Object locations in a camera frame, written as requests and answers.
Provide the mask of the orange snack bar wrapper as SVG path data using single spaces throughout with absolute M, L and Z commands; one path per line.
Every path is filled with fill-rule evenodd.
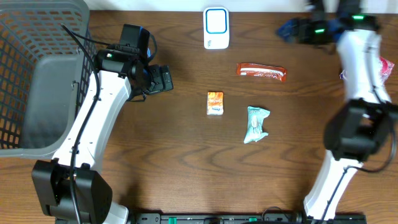
M 239 76 L 273 78 L 281 82 L 285 82 L 287 78 L 287 70 L 285 68 L 257 63 L 238 63 L 236 74 Z

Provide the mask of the small orange box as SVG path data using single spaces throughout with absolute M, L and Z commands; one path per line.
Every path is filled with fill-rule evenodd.
M 207 115 L 222 115 L 224 113 L 223 97 L 223 92 L 208 92 L 206 104 Z

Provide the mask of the purple red tissue pack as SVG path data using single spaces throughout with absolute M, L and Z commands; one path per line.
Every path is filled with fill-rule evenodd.
M 350 85 L 383 85 L 389 78 L 394 64 L 382 57 L 371 58 L 372 68 L 369 68 L 365 56 L 348 57 L 341 60 L 343 71 L 340 78 Z

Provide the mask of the teal snack wrapper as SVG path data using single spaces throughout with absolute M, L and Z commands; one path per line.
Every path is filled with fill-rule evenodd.
M 248 106 L 248 130 L 246 132 L 244 143 L 258 142 L 262 138 L 266 137 L 268 133 L 265 133 L 262 129 L 264 119 L 270 115 L 270 111 L 263 108 Z

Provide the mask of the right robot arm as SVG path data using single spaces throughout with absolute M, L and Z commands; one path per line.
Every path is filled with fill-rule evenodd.
M 379 74 L 382 37 L 377 18 L 361 11 L 360 1 L 340 1 L 327 19 L 323 1 L 308 2 L 311 16 L 294 18 L 277 30 L 286 42 L 313 46 L 334 43 L 345 72 L 345 104 L 323 135 L 325 157 L 303 201 L 303 215 L 292 223 L 354 223 L 336 217 L 337 204 L 354 175 L 379 173 L 397 154 L 397 105 Z

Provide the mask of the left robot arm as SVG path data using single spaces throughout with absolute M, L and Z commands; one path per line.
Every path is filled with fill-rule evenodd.
M 149 65 L 155 52 L 120 45 L 100 50 L 87 96 L 50 161 L 38 160 L 32 180 L 44 215 L 66 223 L 127 223 L 129 210 L 113 201 L 102 178 L 106 144 L 125 102 L 172 90 L 167 66 Z

